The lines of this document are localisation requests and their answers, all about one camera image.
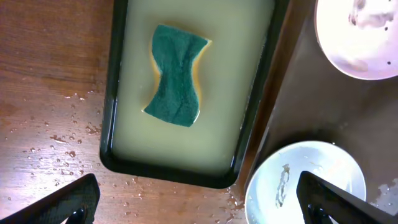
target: dark tray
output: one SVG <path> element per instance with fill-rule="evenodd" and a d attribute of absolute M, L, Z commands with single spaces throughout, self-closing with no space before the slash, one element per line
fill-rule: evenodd
<path fill-rule="evenodd" d="M 221 177 L 213 177 L 164 166 L 125 161 L 118 159 L 112 152 L 114 120 L 117 110 L 120 62 L 123 51 L 124 26 L 126 23 L 128 0 L 114 2 L 111 48 L 109 53 L 108 81 L 106 84 L 103 128 L 99 156 L 106 168 L 123 174 L 131 174 L 155 179 L 169 180 L 184 184 L 193 184 L 223 189 L 234 184 L 242 167 L 244 155 L 251 138 L 259 102 L 271 66 L 279 34 L 290 0 L 275 1 L 275 9 L 267 34 L 267 41 L 259 61 L 252 87 L 249 104 L 244 115 L 242 130 L 231 161 L 230 170 Z"/>

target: dirty plate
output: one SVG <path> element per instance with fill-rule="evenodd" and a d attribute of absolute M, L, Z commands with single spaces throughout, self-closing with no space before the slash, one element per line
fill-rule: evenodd
<path fill-rule="evenodd" d="M 271 155 L 254 174 L 245 198 L 248 223 L 304 223 L 296 188 L 305 170 L 366 199 L 361 168 L 346 151 L 326 142 L 298 142 Z"/>
<path fill-rule="evenodd" d="M 397 0 L 318 0 L 318 42 L 329 61 L 351 77 L 394 77 L 398 75 L 397 11 Z"/>

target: tray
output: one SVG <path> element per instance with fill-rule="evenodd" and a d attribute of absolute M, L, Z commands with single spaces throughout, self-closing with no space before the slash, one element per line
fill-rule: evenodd
<path fill-rule="evenodd" d="M 184 184 L 199 185 L 215 189 L 223 189 L 233 185 L 238 178 L 242 167 L 244 155 L 251 139 L 252 130 L 263 97 L 263 90 L 268 77 L 271 61 L 278 43 L 279 34 L 288 9 L 289 0 L 275 2 L 275 9 L 271 25 L 267 33 L 267 41 L 259 61 L 257 73 L 254 78 L 248 107 L 239 134 L 236 150 L 231 161 L 229 171 L 219 177 L 174 169 L 164 166 L 155 166 L 141 162 L 125 161 L 118 159 L 112 152 L 114 121 L 118 104 L 119 72 L 121 68 L 124 27 L 127 16 L 128 0 L 114 2 L 111 45 L 109 53 L 108 81 L 106 84 L 103 128 L 99 155 L 103 165 L 111 171 L 131 174 L 142 177 L 169 180 Z"/>

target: wood grain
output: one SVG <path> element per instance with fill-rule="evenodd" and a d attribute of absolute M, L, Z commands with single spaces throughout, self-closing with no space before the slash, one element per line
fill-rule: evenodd
<path fill-rule="evenodd" d="M 0 218 L 87 173 L 95 223 L 245 223 L 236 185 L 212 190 L 110 172 L 98 156 L 112 0 L 0 1 Z"/>

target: green sponge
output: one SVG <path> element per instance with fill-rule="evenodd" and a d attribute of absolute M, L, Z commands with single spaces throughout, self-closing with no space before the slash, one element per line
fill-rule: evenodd
<path fill-rule="evenodd" d="M 157 26 L 152 38 L 152 64 L 160 83 L 144 109 L 147 114 L 186 127 L 195 122 L 200 111 L 197 63 L 210 43 L 175 27 Z"/>

